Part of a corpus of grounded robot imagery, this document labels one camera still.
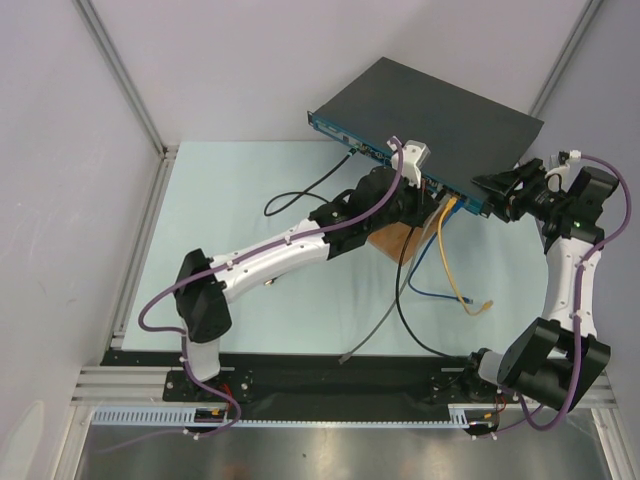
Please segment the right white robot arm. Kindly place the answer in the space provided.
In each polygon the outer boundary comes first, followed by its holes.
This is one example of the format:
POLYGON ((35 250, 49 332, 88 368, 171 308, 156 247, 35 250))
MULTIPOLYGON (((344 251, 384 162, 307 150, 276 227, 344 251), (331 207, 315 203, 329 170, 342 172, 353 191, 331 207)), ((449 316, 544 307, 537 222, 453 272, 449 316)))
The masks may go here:
POLYGON ((496 387, 520 393, 559 413, 570 412, 609 363, 593 321, 594 276, 605 233, 597 221, 619 179, 599 168, 580 170, 568 189, 550 187, 560 169, 541 160, 473 182, 489 211, 505 222, 526 214, 542 224, 547 287, 542 313, 503 353, 481 349, 460 377, 463 395, 481 402, 496 387))

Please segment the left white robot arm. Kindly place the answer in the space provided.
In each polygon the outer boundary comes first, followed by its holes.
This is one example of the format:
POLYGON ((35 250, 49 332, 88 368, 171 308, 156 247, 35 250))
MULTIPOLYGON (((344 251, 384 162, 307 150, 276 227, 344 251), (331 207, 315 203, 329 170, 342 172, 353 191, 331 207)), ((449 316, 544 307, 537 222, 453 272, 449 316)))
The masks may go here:
POLYGON ((353 189, 313 210, 287 231, 253 248, 215 261, 200 249, 188 253, 177 280, 177 312, 186 328, 185 388, 199 400, 220 388, 220 339, 232 326, 229 304, 250 289, 305 265, 331 260, 362 247, 369 236, 397 223, 421 227, 438 203, 420 184, 376 167, 353 189))

